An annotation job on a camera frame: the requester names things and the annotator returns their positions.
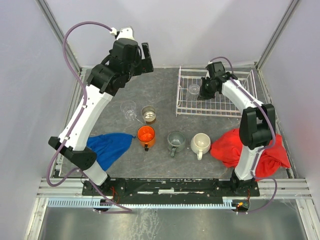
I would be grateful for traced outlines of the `clear plastic cup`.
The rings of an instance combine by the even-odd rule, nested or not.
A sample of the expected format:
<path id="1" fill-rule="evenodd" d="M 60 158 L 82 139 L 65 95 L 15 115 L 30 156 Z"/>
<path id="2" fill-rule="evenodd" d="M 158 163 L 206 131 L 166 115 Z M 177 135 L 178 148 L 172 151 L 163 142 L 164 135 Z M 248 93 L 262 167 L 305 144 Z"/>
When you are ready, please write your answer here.
<path id="1" fill-rule="evenodd" d="M 186 100 L 188 102 L 196 102 L 200 93 L 200 86 L 198 84 L 189 85 L 186 92 Z"/>
<path id="2" fill-rule="evenodd" d="M 132 100 L 126 100 L 120 105 L 120 110 L 124 114 L 124 117 L 131 121 L 137 116 L 136 103 Z"/>

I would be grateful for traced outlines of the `white wire dish rack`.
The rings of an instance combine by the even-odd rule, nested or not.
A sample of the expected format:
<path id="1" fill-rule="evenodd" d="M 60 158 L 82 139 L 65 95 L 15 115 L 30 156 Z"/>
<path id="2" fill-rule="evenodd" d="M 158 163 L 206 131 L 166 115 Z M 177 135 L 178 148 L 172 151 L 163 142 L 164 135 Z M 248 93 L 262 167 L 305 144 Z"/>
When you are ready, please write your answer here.
<path id="1" fill-rule="evenodd" d="M 239 118 L 241 111 L 236 108 L 231 100 L 218 92 L 215 93 L 215 98 L 209 100 L 186 100 L 189 85 L 197 84 L 201 86 L 201 77 L 205 77 L 206 73 L 205 69 L 179 68 L 175 115 Z"/>

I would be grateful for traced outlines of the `steel tin cup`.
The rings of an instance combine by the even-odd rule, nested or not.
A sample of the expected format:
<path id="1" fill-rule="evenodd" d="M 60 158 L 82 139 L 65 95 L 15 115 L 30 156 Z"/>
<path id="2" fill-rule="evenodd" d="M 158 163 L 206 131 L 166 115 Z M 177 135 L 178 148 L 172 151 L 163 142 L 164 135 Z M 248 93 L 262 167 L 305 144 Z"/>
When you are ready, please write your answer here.
<path id="1" fill-rule="evenodd" d="M 156 109 L 151 105 L 144 106 L 141 110 L 141 115 L 147 125 L 156 122 Z"/>

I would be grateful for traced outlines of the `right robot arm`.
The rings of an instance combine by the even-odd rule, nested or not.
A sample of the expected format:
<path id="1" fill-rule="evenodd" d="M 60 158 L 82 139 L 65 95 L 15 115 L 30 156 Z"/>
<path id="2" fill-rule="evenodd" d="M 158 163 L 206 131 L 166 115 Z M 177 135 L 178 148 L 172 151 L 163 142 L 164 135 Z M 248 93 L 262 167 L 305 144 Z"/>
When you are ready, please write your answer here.
<path id="1" fill-rule="evenodd" d="M 256 168 L 264 150 L 276 143 L 275 108 L 254 98 L 240 83 L 234 71 L 226 71 L 221 61 L 209 61 L 206 76 L 201 79 L 197 99 L 215 98 L 219 93 L 228 98 L 241 111 L 239 139 L 242 150 L 239 162 L 225 183 L 231 192 L 239 193 L 254 186 Z"/>

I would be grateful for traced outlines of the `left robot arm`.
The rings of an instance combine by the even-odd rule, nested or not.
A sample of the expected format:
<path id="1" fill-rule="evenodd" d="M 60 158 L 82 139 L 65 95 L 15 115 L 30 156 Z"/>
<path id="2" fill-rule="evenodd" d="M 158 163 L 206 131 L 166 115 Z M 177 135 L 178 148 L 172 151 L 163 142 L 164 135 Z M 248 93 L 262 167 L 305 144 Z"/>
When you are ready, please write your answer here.
<path id="1" fill-rule="evenodd" d="M 154 71 L 147 42 L 120 38 L 100 64 L 90 72 L 83 97 L 67 127 L 48 144 L 76 165 L 94 184 L 100 186 L 108 174 L 97 161 L 97 154 L 87 147 L 89 135 L 103 109 L 119 89 L 134 76 Z"/>

